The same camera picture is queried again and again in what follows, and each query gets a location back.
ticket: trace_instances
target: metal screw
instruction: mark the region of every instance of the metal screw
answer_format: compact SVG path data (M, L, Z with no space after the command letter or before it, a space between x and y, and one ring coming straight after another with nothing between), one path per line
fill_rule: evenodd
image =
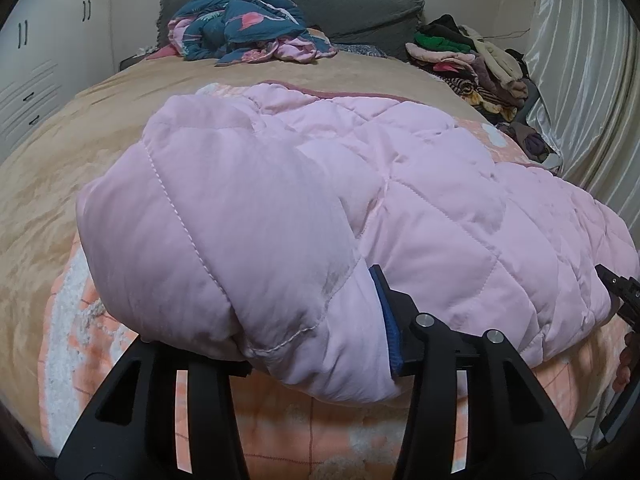
M415 322L420 326L428 328L433 326L436 321L433 319L433 316L430 316L429 314L418 314L415 317Z
M501 343L504 341L504 334L499 330L489 330L486 333L486 338L492 343Z

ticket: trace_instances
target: gray pillow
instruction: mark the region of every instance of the gray pillow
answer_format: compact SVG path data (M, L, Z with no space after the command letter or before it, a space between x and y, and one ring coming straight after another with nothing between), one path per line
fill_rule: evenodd
M158 47L169 43L167 24L190 0L160 0ZM293 0L306 17L335 43L366 43L389 56L407 60L404 44L411 41L422 15L423 0Z

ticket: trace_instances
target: blue fabric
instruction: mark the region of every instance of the blue fabric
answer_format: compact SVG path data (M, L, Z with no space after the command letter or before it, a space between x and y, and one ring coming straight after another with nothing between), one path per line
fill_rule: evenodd
M380 306L382 307L382 317L385 321L386 344L389 350L389 367L391 368L391 374L396 376L404 362L402 360L402 352L400 350L400 329L396 325L396 319L391 312L391 307L389 306L389 302L386 300L385 293L382 290L382 285L380 284L376 273L372 269L369 269L369 273L373 278L373 282L376 284L378 298L380 299Z
M302 12L291 0L192 0L174 14L171 23L188 18L193 21L182 37L187 61L239 62L251 50L275 49L273 41L282 37L302 38L320 52L331 49L308 33Z

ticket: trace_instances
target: white wardrobe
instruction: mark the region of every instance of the white wardrobe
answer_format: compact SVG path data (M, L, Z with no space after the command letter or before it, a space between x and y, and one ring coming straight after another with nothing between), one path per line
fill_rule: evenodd
M0 164L78 92L114 73L110 0L19 0L0 30Z

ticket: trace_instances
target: cable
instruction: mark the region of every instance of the cable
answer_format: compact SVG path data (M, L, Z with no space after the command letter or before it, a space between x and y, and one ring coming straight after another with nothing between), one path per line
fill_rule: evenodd
M496 36L485 36L484 38L489 40L514 40L516 38L521 38L530 30L531 30L531 27L529 27L527 30L514 30L513 32L509 32L508 34L498 34Z

